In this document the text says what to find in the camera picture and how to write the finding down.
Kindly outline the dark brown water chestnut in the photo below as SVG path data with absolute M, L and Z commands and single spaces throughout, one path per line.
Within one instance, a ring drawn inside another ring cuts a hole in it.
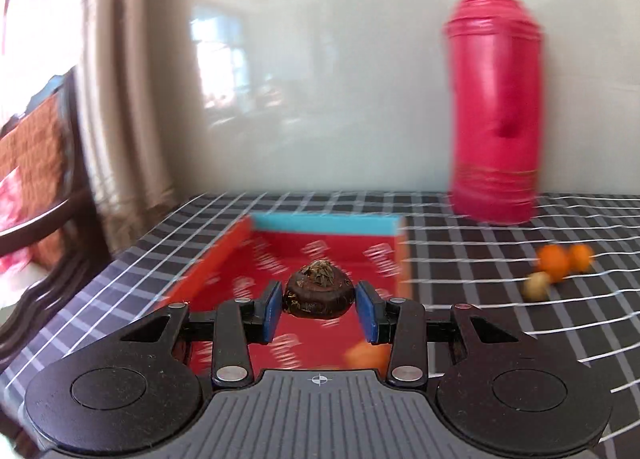
M 334 319 L 352 307 L 355 297 L 355 286 L 345 271 L 329 260 L 316 260 L 288 279 L 282 306 L 298 318 Z

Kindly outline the carrot piece upper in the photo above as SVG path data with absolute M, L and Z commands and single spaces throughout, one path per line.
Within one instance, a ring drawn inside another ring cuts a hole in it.
M 391 350 L 390 344 L 372 345 L 367 341 L 361 341 L 347 349 L 343 361 L 348 369 L 373 369 L 385 378 Z

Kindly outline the red cardboard box tray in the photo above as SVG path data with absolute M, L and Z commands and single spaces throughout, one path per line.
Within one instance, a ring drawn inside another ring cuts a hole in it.
M 398 215 L 246 214 L 196 259 L 164 302 L 208 312 L 227 300 L 254 300 L 277 281 L 283 314 L 269 344 L 250 346 L 256 372 L 374 369 L 384 375 L 390 346 L 367 342 L 355 287 L 367 281 L 384 300 L 410 297 L 406 227 Z

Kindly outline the small yellowish round fruit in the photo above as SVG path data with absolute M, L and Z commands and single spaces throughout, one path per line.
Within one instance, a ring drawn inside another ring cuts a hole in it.
M 541 302 L 549 296 L 552 282 L 545 271 L 535 271 L 528 275 L 521 287 L 521 294 L 527 302 Z

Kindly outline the orange tangerine upper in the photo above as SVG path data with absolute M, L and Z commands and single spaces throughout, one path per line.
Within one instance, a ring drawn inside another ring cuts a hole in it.
M 561 245 L 544 245 L 537 250 L 536 269 L 546 273 L 552 283 L 560 283 L 568 276 L 572 265 Z

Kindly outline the orange tangerine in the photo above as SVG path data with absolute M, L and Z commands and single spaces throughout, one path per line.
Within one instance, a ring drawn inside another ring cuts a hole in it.
M 594 253 L 590 245 L 585 243 L 571 245 L 567 250 L 567 255 L 570 260 L 570 269 L 574 274 L 585 274 L 592 266 Z
M 536 269 L 546 273 L 552 283 L 560 283 L 568 276 L 572 265 L 561 245 L 544 245 L 537 250 Z

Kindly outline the black white checkered tablecloth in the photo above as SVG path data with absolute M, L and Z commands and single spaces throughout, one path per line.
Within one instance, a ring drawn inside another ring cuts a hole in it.
M 209 193 L 179 205 L 61 309 L 1 375 L 1 405 L 21 413 L 25 389 L 44 366 L 141 317 L 167 297 L 229 225 L 248 213 L 400 214 L 408 239 L 405 291 L 429 309 L 469 302 L 516 317 L 524 331 L 571 349 L 601 370 L 614 397 L 605 456 L 639 448 L 639 200 L 634 196 L 546 194 L 521 227 L 491 227 L 454 214 L 426 192 Z M 584 242 L 596 254 L 587 274 L 548 301 L 518 287 L 536 250 Z

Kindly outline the beige curtain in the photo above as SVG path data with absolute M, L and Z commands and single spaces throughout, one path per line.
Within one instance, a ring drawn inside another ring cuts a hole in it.
M 152 101 L 145 0 L 82 0 L 80 130 L 93 198 L 114 252 L 175 203 Z

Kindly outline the orange tangerine far right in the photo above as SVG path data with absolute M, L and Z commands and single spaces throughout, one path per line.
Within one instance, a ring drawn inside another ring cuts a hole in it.
M 585 274 L 592 266 L 594 253 L 590 245 L 585 243 L 571 245 L 567 250 L 567 255 L 570 260 L 570 269 L 574 274 Z

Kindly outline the pink plastic bag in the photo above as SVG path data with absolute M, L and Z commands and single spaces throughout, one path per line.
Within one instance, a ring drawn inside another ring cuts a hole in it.
M 21 222 L 23 216 L 22 181 L 18 168 L 15 167 L 1 181 L 0 228 L 2 231 L 12 228 Z M 29 248 L 19 249 L 1 257 L 1 274 L 16 274 L 32 260 Z

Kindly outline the orange woven seat cushion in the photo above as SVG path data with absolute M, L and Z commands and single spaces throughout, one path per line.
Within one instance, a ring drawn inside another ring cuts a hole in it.
M 54 93 L 1 137 L 1 180 L 15 167 L 21 176 L 20 223 L 58 202 L 65 170 L 60 112 L 60 94 Z

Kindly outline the red thermos flask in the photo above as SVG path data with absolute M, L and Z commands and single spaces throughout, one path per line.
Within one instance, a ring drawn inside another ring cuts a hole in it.
M 542 29 L 519 0 L 459 0 L 446 23 L 454 94 L 450 201 L 491 224 L 534 215 L 542 118 Z

